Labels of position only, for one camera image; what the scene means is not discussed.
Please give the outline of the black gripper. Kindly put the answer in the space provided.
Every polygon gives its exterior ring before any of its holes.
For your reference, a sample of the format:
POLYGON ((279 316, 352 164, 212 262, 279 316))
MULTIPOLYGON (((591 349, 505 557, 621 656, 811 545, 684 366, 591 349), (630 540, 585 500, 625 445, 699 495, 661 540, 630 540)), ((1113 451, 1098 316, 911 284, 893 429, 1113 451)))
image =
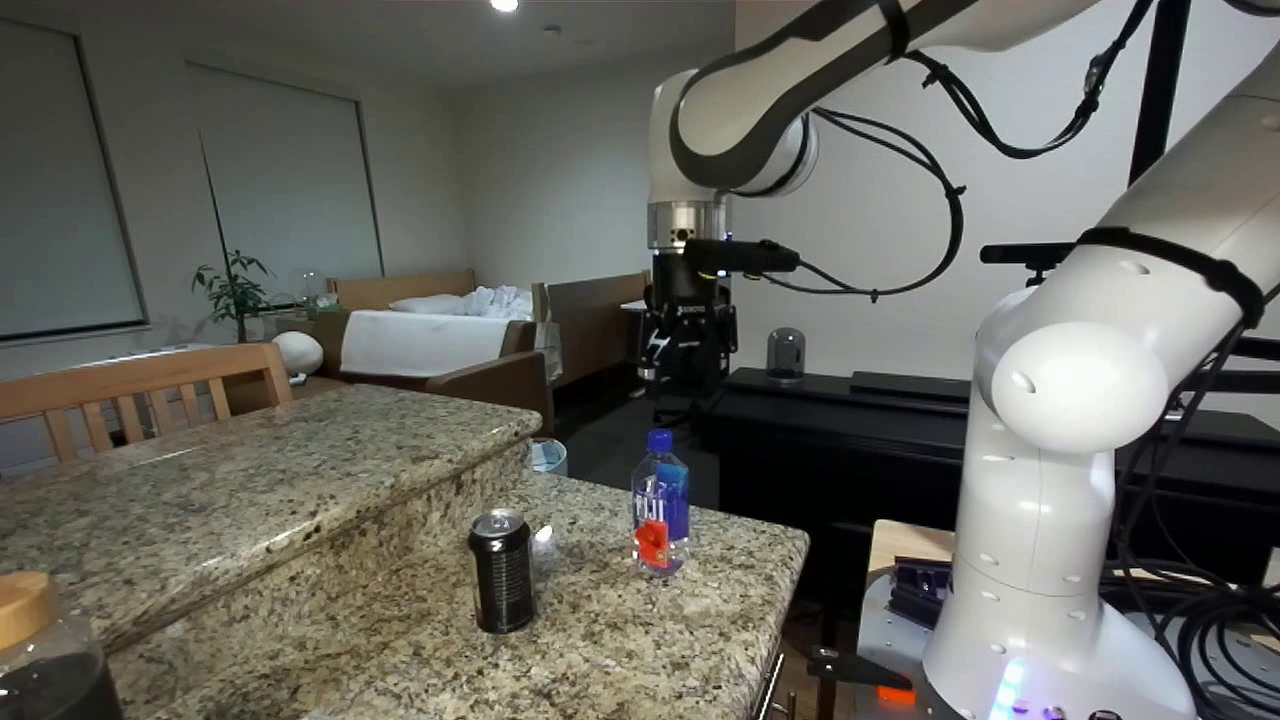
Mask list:
POLYGON ((736 351, 736 308, 723 277, 684 256, 656 256, 645 286, 638 362, 665 389, 706 389, 736 351))

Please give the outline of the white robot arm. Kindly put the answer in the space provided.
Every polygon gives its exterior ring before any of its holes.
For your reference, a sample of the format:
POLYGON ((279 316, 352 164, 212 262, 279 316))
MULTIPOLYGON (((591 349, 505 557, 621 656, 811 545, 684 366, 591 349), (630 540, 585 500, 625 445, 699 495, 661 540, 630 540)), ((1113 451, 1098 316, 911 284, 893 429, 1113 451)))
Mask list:
MULTIPOLYGON (((647 124, 661 260, 723 260, 723 205, 805 176, 809 112, 915 49, 1010 49, 1090 0, 817 0, 665 81, 647 124)), ((1257 62, 977 333, 953 592, 923 703, 955 720, 1199 720, 1173 656, 1098 598, 1114 451, 1280 286, 1280 76, 1257 62)))

